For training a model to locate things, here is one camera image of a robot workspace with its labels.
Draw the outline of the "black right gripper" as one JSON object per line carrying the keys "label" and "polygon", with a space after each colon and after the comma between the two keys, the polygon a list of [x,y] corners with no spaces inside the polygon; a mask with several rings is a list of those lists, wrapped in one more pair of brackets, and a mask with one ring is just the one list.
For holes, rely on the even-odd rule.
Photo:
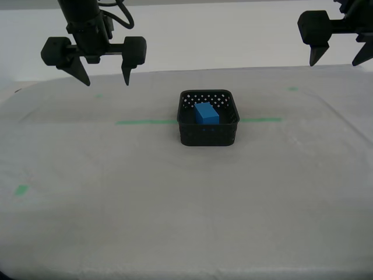
{"label": "black right gripper", "polygon": [[309,65],[314,66],[329,48],[332,34],[358,34],[356,42],[364,43],[353,59],[358,66],[373,56],[372,46],[372,1],[337,0],[339,11],[344,14],[340,20],[330,20],[325,10],[308,10],[298,19],[298,28],[304,44],[311,48]]}

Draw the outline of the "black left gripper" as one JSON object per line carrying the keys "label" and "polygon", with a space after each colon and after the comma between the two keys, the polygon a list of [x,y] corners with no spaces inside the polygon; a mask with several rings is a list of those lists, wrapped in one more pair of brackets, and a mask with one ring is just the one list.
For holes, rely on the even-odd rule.
{"label": "black left gripper", "polygon": [[76,78],[86,86],[90,79],[76,54],[86,57],[88,63],[97,64],[102,55],[120,55],[122,53],[122,74],[126,85],[129,85],[131,70],[143,65],[146,59],[147,42],[144,37],[125,37],[124,44],[111,44],[113,21],[123,24],[124,21],[107,11],[65,12],[68,23],[66,30],[72,34],[76,47],[67,37],[49,37],[41,50],[41,58],[47,66],[55,66]]}

